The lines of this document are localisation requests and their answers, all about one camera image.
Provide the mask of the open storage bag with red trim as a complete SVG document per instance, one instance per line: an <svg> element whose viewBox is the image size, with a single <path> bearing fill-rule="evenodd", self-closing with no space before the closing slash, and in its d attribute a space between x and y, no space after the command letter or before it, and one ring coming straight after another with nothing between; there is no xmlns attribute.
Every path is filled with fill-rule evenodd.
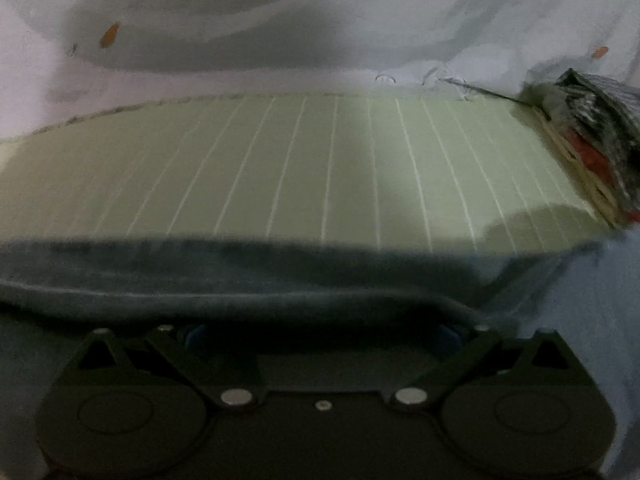
<svg viewBox="0 0 640 480"><path fill-rule="evenodd" d="M639 89L567 70L522 92L553 144L612 226L639 221Z"/></svg>

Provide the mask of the light blue carrot print sheet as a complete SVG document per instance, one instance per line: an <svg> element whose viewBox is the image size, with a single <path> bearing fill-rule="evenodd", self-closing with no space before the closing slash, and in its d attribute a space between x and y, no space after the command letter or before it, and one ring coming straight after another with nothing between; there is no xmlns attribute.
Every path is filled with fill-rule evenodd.
<svg viewBox="0 0 640 480"><path fill-rule="evenodd" d="M639 0L1 0L1 133L200 94L636 84Z"/></svg>

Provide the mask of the green grid cutting mat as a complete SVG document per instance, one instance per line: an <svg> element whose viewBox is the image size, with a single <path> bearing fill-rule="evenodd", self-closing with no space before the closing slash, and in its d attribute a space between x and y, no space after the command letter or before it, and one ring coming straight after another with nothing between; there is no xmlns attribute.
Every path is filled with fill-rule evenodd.
<svg viewBox="0 0 640 480"><path fill-rule="evenodd" d="M155 103L1 145L1 235L553 252L608 225L534 112L487 96Z"/></svg>

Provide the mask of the blue denim jeans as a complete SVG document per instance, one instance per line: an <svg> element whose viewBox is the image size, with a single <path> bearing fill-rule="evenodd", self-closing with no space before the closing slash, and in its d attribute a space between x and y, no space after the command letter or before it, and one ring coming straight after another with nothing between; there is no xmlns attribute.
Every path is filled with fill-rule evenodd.
<svg viewBox="0 0 640 480"><path fill-rule="evenodd" d="M95 330L231 330L260 361L250 479L471 479L390 406L479 327L555 330L615 416L598 479L639 474L639 235L502 256L221 240L1 247L1 474L53 470L36 411Z"/></svg>

